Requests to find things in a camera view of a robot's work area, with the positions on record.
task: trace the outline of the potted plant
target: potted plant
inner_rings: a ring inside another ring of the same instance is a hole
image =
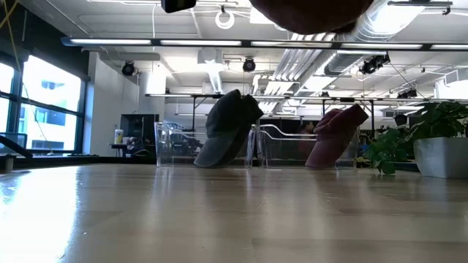
[[[421,120],[399,144],[413,144],[416,163],[423,176],[468,178],[468,138],[464,120],[468,109],[458,102],[425,103]]]
[[[468,138],[464,119],[468,109],[458,102],[424,103],[416,115],[422,115],[409,131],[389,129],[374,141],[365,157],[372,168],[386,175],[395,173],[392,162],[406,161],[414,150],[416,163],[423,176],[468,178]]]
[[[394,174],[393,161],[407,161],[407,151],[401,144],[405,135],[402,130],[390,128],[380,135],[379,139],[373,141],[364,154],[369,159],[371,168],[378,169],[386,175]]]

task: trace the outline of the white planter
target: white planter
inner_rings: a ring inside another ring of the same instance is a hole
[[[417,140],[414,149],[423,176],[468,179],[468,138]]]

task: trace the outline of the green leaves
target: green leaves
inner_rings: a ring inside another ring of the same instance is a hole
[[[386,175],[395,173],[395,166],[391,161],[406,161],[407,152],[400,147],[406,133],[403,130],[389,129],[379,139],[373,142],[365,157],[371,162],[371,167]]]
[[[468,117],[468,109],[458,102],[423,103],[421,122],[414,125],[406,142],[436,137],[456,137],[463,132],[460,120]]]
[[[458,102],[422,103],[416,112],[420,122],[409,131],[389,129],[371,144],[365,156],[371,167],[386,175],[395,173],[392,161],[406,161],[407,152],[412,151],[414,141],[436,137],[457,137],[464,132],[461,120],[468,118],[468,109]]]

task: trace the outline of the black baseball cap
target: black baseball cap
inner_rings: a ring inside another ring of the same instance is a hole
[[[206,121],[208,140],[195,159],[200,167],[219,167],[232,161],[244,146],[253,123],[263,116],[257,101],[239,90],[224,95]]]

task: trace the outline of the yellow wire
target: yellow wire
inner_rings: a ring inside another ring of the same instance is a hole
[[[0,23],[0,28],[3,27],[3,25],[9,20],[10,18],[10,15],[13,13],[13,11],[15,11],[15,8],[16,8],[16,5],[18,4],[18,0],[15,1],[15,3],[13,4],[13,7],[12,9],[7,12],[5,11],[5,14],[7,14],[7,16],[3,19],[3,21]],[[7,10],[7,0],[5,0],[4,2],[4,6],[5,6],[5,10]]]
[[[5,8],[5,14],[7,14],[5,20],[7,21],[7,25],[8,25],[8,31],[10,32],[10,40],[12,41],[12,46],[13,46],[13,53],[15,54],[15,60],[16,60],[16,66],[18,67],[18,71],[20,72],[20,76],[21,76],[21,80],[23,79],[23,71],[21,70],[21,63],[20,63],[20,60],[18,58],[18,53],[16,52],[16,45],[15,45],[15,38],[13,37],[13,30],[12,30],[12,25],[10,23],[10,14],[11,14],[11,11],[14,9],[15,5],[13,6],[12,10],[10,10],[10,13],[8,12],[8,8],[7,8],[7,3],[5,2],[4,3],[4,8]],[[23,84],[23,87],[24,87],[24,91],[26,92],[26,97],[27,99],[29,100],[29,104],[31,104],[31,100],[29,98],[29,95],[28,95],[28,90],[26,89],[26,86]],[[34,114],[34,120],[36,121],[38,127],[39,127],[39,130],[41,131],[41,134],[42,136],[44,137],[44,140],[46,141],[46,143],[48,144],[48,147],[50,149],[50,152],[53,153],[52,151],[52,147],[50,146],[50,143],[49,141],[47,140],[47,138],[45,137],[45,134],[44,132],[42,131],[42,128],[41,128],[41,125],[39,124],[39,121],[37,121],[37,115],[36,115],[36,112],[33,111],[31,109],[31,111],[33,112]]]

